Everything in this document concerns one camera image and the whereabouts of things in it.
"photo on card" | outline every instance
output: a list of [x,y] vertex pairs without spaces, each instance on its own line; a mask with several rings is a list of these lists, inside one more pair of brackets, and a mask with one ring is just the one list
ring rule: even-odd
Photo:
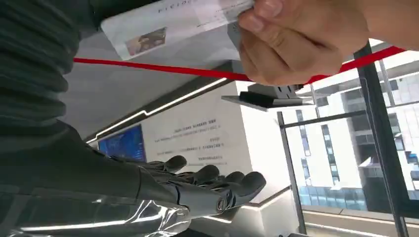
[[126,47],[131,56],[143,53],[157,46],[166,43],[166,30],[167,27],[160,28],[148,34],[135,37],[126,42]]

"red barrier rope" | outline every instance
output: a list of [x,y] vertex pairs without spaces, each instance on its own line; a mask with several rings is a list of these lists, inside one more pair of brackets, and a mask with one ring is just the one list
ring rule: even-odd
[[[380,59],[383,59],[383,58],[386,58],[386,57],[389,57],[389,56],[392,56],[392,55],[395,55],[404,51],[405,51],[404,49],[397,48],[394,46],[386,48],[384,50],[372,53],[365,57],[343,64],[342,67],[340,68],[339,73],[343,73],[343,72],[346,72],[355,68],[363,67],[377,60],[380,60]],[[102,60],[102,59],[89,59],[89,58],[74,58],[74,62],[87,63],[87,64],[115,65],[115,66],[141,68],[141,69],[167,72],[167,73],[180,73],[180,74],[188,74],[188,75],[203,76],[203,77],[210,77],[210,78],[228,78],[231,80],[250,81],[249,78],[244,74],[220,72],[220,71],[205,70],[205,69],[183,68],[183,67],[162,66],[162,65],[144,64],[144,63],[111,61],[111,60]],[[310,84],[310,83],[313,83],[313,82],[316,82],[318,80],[322,80],[328,77],[330,76],[317,75],[317,76],[312,77],[306,84]]]

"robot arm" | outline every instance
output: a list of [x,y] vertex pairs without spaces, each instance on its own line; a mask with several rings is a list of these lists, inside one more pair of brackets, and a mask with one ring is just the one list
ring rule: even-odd
[[174,174],[182,157],[110,158],[56,119],[62,75],[101,20],[93,2],[0,1],[0,236],[171,236],[250,201],[259,173],[218,180],[214,166]]

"blue screen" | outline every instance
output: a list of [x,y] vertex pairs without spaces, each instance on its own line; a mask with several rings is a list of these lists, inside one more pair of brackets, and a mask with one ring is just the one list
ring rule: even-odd
[[108,156],[116,155],[138,161],[146,161],[141,126],[99,142],[99,150]]

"led light strip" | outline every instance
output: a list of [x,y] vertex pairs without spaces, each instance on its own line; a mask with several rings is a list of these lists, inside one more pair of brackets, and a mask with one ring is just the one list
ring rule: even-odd
[[224,219],[216,218],[216,217],[212,217],[212,216],[204,216],[204,218],[210,219],[210,220],[213,220],[213,221],[218,221],[218,222],[225,223],[225,224],[230,224],[232,222],[232,221],[229,221],[229,220],[224,220]]
[[197,90],[195,90],[195,91],[192,91],[192,92],[191,92],[191,93],[189,93],[189,94],[186,94],[186,95],[184,95],[184,96],[181,96],[181,97],[179,97],[179,98],[177,98],[177,99],[175,99],[175,100],[173,100],[173,101],[171,101],[171,102],[169,102],[169,103],[167,103],[167,104],[165,104],[165,105],[162,105],[162,106],[160,106],[160,107],[158,107],[158,108],[156,108],[156,109],[154,109],[154,110],[152,110],[152,111],[150,111],[150,112],[147,112],[147,111],[145,111],[145,110],[142,110],[142,111],[140,111],[140,112],[138,112],[138,113],[136,113],[136,114],[134,114],[134,115],[132,115],[132,116],[129,116],[129,117],[127,117],[126,119],[124,119],[124,120],[122,120],[122,121],[120,121],[120,122],[118,122],[118,123],[116,123],[116,124],[114,124],[114,125],[112,125],[112,126],[110,126],[110,127],[106,128],[105,130],[103,130],[103,131],[101,131],[101,132],[97,133],[97,134],[96,134],[96,137],[95,137],[95,138],[93,138],[93,139],[91,139],[91,140],[89,140],[89,141],[87,141],[87,143],[91,143],[91,142],[96,141],[98,136],[100,136],[100,135],[102,135],[102,134],[104,134],[104,133],[106,133],[106,132],[108,132],[108,131],[110,131],[110,130],[114,129],[115,127],[120,126],[121,124],[124,124],[124,123],[126,123],[126,122],[130,121],[131,119],[134,119],[134,118],[136,118],[136,117],[138,117],[138,116],[140,116],[140,115],[150,116],[150,115],[152,115],[152,114],[155,114],[155,113],[157,113],[157,112],[159,112],[159,111],[161,111],[161,110],[164,110],[165,108],[167,108],[167,107],[169,107],[169,106],[172,106],[172,105],[174,105],[174,104],[176,104],[176,103],[178,103],[178,102],[180,102],[180,101],[182,101],[182,100],[184,100],[184,99],[187,99],[187,98],[189,98],[189,97],[191,97],[191,96],[193,96],[193,95],[196,95],[196,94],[198,94],[198,93],[200,93],[200,92],[202,92],[202,91],[204,91],[204,90],[207,90],[207,89],[209,89],[209,88],[211,88],[211,87],[213,87],[213,86],[216,86],[216,85],[218,85],[218,84],[220,84],[220,83],[222,83],[222,82],[224,82],[224,81],[226,81],[226,80],[227,80],[227,78],[221,78],[221,79],[219,79],[219,80],[216,80],[216,81],[214,81],[213,83],[210,83],[210,84],[208,84],[208,85],[206,85],[206,86],[204,86],[204,87],[201,87],[201,88],[199,88],[199,89],[197,89]]

